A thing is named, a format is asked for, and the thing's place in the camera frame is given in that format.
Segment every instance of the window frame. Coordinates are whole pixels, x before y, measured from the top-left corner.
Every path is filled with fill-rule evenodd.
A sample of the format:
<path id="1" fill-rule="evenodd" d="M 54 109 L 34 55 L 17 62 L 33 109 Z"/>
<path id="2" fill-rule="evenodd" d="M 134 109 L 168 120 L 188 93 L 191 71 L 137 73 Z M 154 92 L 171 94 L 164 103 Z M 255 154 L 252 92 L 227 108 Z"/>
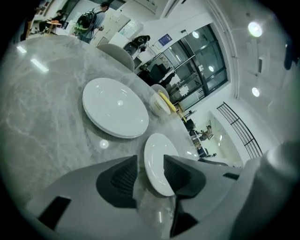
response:
<path id="1" fill-rule="evenodd" d="M 209 29 L 209 31 L 212 33 L 213 36 L 213 41 L 209 42 L 208 44 L 200 47 L 198 50 L 193 51 L 193 49 L 191 48 L 191 46 L 189 45 L 188 41 L 185 39 L 185 37 L 183 37 L 182 39 L 180 39 L 178 43 L 181 47 L 182 50 L 185 52 L 185 54 L 188 56 L 188 59 L 186 61 L 184 61 L 183 63 L 181 63 L 180 65 L 178 65 L 175 69 L 180 68 L 181 66 L 183 66 L 184 64 L 187 64 L 188 62 L 193 66 L 193 68 L 196 70 L 196 77 L 198 77 L 200 79 L 200 81 L 202 82 L 202 84 L 200 84 L 198 86 L 198 88 L 192 89 L 192 91 L 188 92 L 187 95 L 182 96 L 180 98 L 178 98 L 176 101 L 173 102 L 173 104 L 177 104 L 181 101 L 183 101 L 184 99 L 186 99 L 187 97 L 189 97 L 191 94 L 193 94 L 195 91 L 199 90 L 200 88 L 203 89 L 204 92 L 204 97 L 200 98 L 199 101 L 193 103 L 191 106 L 189 106 L 188 108 L 186 108 L 185 110 L 188 110 L 189 108 L 191 108 L 192 106 L 194 106 L 195 104 L 197 104 L 198 102 L 200 102 L 202 99 L 204 99 L 205 97 L 207 97 L 209 94 L 211 94 L 212 92 L 214 92 L 216 89 L 218 89 L 219 87 L 221 87 L 223 84 L 225 84 L 228 81 L 227 78 L 227 71 L 226 71 L 226 65 L 225 65 L 225 61 L 224 61 L 224 57 L 223 57 L 223 53 L 221 51 L 221 47 L 218 43 L 218 40 L 216 38 L 216 35 L 214 34 L 212 28 L 210 25 L 206 25 L 204 27 L 207 27 Z M 218 71 L 216 71 L 214 74 L 212 74 L 210 77 L 205 78 L 203 71 L 201 69 L 201 64 L 199 63 L 198 59 L 196 58 L 196 55 L 199 54 L 203 49 L 211 46 L 215 44 L 218 50 L 218 53 L 221 57 L 221 61 L 222 61 L 222 65 L 223 67 L 221 67 Z M 220 82 L 217 86 L 215 86 L 213 89 L 209 90 L 207 83 L 209 83 L 209 81 L 211 81 L 213 79 L 213 77 L 221 72 L 225 72 L 225 79 Z M 184 82 L 182 82 L 180 84 L 180 87 L 182 87 L 183 85 L 187 84 L 190 80 L 188 80 L 189 77 L 186 78 L 186 80 Z M 174 93 L 176 93 L 177 91 L 179 91 L 179 88 L 174 86 L 173 88 L 171 88 L 170 90 L 170 94 L 173 95 Z"/>

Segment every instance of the blue sign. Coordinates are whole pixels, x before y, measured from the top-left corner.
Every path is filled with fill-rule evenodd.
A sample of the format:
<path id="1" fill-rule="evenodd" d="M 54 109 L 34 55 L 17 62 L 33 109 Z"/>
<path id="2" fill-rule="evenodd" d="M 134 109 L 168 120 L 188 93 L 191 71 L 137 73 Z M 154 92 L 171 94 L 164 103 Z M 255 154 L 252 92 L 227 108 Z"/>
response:
<path id="1" fill-rule="evenodd" d="M 159 39 L 159 42 L 161 43 L 162 46 L 168 44 L 171 41 L 172 41 L 172 38 L 170 37 L 169 34 L 166 34 L 161 39 Z"/>

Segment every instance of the wall sign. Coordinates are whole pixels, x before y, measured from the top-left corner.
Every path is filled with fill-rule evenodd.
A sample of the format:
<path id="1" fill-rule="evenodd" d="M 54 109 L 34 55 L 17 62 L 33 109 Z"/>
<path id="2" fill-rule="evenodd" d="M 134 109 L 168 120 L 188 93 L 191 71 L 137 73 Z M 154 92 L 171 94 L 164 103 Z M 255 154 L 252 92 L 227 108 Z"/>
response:
<path id="1" fill-rule="evenodd" d="M 171 42 L 173 39 L 170 37 L 169 34 L 164 35 L 162 38 L 160 38 L 154 46 L 157 47 L 158 49 L 161 49 L 163 46 Z"/>

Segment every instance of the white ceiling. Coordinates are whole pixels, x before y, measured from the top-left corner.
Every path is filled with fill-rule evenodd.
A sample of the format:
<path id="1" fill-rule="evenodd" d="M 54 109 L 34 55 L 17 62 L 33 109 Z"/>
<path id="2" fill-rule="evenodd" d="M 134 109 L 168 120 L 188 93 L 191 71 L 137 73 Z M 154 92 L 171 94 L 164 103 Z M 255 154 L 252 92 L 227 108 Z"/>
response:
<path id="1" fill-rule="evenodd" d="M 268 124 L 280 139 L 278 131 L 269 113 L 269 104 L 282 91 L 285 82 L 295 74 L 296 67 L 290 71 L 284 69 L 285 43 L 288 39 L 276 16 L 254 0 L 214 0 L 229 26 L 236 45 L 240 77 L 238 82 L 239 98 L 246 101 L 261 119 Z M 252 21 L 259 23 L 263 33 L 253 37 L 248 31 Z M 258 72 L 258 58 L 263 59 L 262 73 Z M 252 94 L 252 88 L 260 91 L 260 96 Z"/>

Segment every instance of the metal railing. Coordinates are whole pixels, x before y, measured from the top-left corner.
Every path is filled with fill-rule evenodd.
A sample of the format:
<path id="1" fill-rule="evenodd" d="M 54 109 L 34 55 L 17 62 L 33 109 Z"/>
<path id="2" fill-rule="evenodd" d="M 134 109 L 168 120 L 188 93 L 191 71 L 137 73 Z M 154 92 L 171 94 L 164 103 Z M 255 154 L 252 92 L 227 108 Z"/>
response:
<path id="1" fill-rule="evenodd" d="M 255 137 L 243 120 L 235 113 L 235 111 L 225 102 L 223 102 L 220 107 L 217 107 L 217 109 L 222 113 L 222 115 L 227 119 L 235 132 L 238 134 L 245 148 L 247 149 L 250 158 L 261 157 L 263 152 Z"/>

